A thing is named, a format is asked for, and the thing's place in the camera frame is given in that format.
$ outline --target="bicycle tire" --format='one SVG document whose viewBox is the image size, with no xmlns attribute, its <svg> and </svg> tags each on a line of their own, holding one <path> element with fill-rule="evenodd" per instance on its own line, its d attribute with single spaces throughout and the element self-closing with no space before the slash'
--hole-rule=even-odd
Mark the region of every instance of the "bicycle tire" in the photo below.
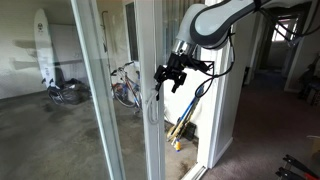
<svg viewBox="0 0 320 180">
<path fill-rule="evenodd" d="M 127 92 L 123 92 L 124 88 L 122 87 L 123 84 L 116 84 L 113 86 L 113 92 L 114 92 L 114 97 L 124 106 L 128 108 L 133 108 L 136 106 L 135 102 L 132 102 L 128 99 L 130 90 L 127 90 Z"/>
</svg>

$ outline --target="bicycle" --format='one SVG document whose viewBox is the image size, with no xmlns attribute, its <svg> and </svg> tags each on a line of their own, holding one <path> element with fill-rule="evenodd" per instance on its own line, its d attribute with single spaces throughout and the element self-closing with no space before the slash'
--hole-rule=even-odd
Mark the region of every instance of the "bicycle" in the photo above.
<svg viewBox="0 0 320 180">
<path fill-rule="evenodd" d="M 142 110 L 142 96 L 140 93 L 140 85 L 135 83 L 128 77 L 125 68 L 134 62 L 126 63 L 123 66 L 115 69 L 110 75 L 119 76 L 123 83 L 116 83 L 112 85 L 114 97 L 124 106 L 133 108 L 136 107 Z M 138 80 L 140 81 L 140 72 L 136 71 Z"/>
</svg>

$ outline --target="white surfboard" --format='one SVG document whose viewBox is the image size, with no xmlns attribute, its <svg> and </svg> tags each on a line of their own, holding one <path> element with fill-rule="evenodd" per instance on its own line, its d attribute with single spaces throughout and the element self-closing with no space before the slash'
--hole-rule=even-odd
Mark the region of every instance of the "white surfboard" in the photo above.
<svg viewBox="0 0 320 180">
<path fill-rule="evenodd" d="M 54 54 L 49 33 L 48 20 L 43 9 L 36 12 L 34 18 L 34 38 L 36 42 L 38 62 L 42 75 L 42 82 L 46 87 L 56 87 L 56 73 L 54 67 Z"/>
</svg>

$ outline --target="concrete floor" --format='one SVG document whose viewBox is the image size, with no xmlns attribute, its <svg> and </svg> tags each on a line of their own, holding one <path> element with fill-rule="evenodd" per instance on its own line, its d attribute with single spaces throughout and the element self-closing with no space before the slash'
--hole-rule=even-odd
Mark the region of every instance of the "concrete floor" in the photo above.
<svg viewBox="0 0 320 180">
<path fill-rule="evenodd" d="M 146 179 L 143 120 L 114 103 L 126 177 Z M 197 141 L 166 142 L 166 179 L 181 179 Z M 55 105 L 46 93 L 0 101 L 0 179 L 109 179 L 91 101 Z"/>
</svg>

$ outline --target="gray carpet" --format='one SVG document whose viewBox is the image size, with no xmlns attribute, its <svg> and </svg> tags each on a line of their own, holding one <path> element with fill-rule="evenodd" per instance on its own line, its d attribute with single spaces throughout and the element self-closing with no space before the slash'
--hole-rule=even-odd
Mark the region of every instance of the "gray carpet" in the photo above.
<svg viewBox="0 0 320 180">
<path fill-rule="evenodd" d="M 283 92 L 284 82 L 269 72 L 242 89 L 234 141 L 204 180 L 277 179 L 286 154 L 309 163 L 312 143 L 306 136 L 320 135 L 320 107 Z"/>
</svg>

